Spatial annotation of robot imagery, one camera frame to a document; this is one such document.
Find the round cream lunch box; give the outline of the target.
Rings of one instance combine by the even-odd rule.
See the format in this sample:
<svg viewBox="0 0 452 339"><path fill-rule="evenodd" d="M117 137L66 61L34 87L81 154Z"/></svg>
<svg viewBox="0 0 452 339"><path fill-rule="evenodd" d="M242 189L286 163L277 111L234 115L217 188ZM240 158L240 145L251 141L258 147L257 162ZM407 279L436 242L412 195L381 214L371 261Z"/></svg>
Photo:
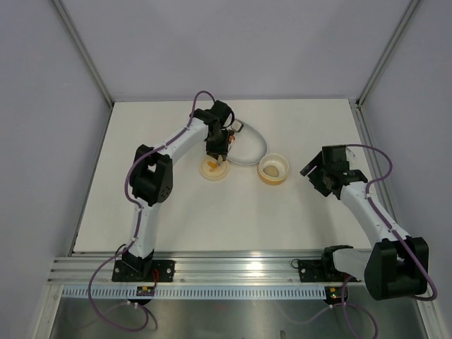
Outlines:
<svg viewBox="0 0 452 339"><path fill-rule="evenodd" d="M283 183L290 172L287 159L277 153L265 155L258 163L258 176L262 182L276 186Z"/></svg>

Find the round beige cookie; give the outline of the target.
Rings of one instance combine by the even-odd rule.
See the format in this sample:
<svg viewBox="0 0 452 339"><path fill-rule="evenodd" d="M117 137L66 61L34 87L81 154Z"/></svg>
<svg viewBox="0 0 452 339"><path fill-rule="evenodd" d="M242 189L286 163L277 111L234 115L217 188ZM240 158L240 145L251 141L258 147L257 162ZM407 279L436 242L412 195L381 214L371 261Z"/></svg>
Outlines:
<svg viewBox="0 0 452 339"><path fill-rule="evenodd" d="M276 166L274 166L274 165L265 166L265 168L263 169L263 173L265 175L267 175L269 177L273 177L273 178L276 178L276 177L280 176L279 169Z"/></svg>

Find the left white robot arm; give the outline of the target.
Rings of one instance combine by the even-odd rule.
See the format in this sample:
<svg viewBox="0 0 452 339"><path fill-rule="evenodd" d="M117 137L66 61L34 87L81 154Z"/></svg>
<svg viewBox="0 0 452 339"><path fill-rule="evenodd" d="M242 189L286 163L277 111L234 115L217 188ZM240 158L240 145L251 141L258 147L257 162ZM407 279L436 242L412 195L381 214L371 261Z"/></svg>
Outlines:
<svg viewBox="0 0 452 339"><path fill-rule="evenodd" d="M141 145L126 176L126 198L134 204L134 229L130 244L121 254L128 273L137 281L147 280L157 235L157 215L169 198L174 183L173 167L179 159L199 143L205 143L206 154L216 162L226 161L230 144L230 124L234 115L217 117L199 111L180 131L155 147Z"/></svg>

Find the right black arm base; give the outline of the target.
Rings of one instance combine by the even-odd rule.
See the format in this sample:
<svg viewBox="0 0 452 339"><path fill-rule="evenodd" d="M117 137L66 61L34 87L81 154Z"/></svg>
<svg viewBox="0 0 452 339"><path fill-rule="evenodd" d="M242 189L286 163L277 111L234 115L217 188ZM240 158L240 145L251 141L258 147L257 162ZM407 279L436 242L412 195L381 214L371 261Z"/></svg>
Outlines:
<svg viewBox="0 0 452 339"><path fill-rule="evenodd" d="M326 270L321 260L292 259L290 265L297 270L301 283L343 283L345 273Z"/></svg>

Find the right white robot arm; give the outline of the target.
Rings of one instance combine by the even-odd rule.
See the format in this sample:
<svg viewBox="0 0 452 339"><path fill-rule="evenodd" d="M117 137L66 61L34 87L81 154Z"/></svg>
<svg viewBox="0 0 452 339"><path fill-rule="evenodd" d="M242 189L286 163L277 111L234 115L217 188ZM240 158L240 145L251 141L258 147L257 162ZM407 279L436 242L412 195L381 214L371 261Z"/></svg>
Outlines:
<svg viewBox="0 0 452 339"><path fill-rule="evenodd" d="M354 215L371 244L362 254L350 245L326 247L319 260L298 263L299 278L364 282L375 300L420 297L430 290L429 247L410 236L370 191L372 184L359 169L351 169L345 145L324 146L300 172L323 196L335 196Z"/></svg>

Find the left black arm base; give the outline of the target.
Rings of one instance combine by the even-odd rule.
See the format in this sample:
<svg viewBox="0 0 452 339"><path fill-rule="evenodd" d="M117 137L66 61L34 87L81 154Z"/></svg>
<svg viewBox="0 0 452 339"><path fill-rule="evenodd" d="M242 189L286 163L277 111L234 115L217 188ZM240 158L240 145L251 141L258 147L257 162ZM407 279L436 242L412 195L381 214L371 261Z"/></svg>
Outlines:
<svg viewBox="0 0 452 339"><path fill-rule="evenodd" d="M171 283L176 262L152 260L141 268L133 268L123 261L115 261L112 281L116 283Z"/></svg>

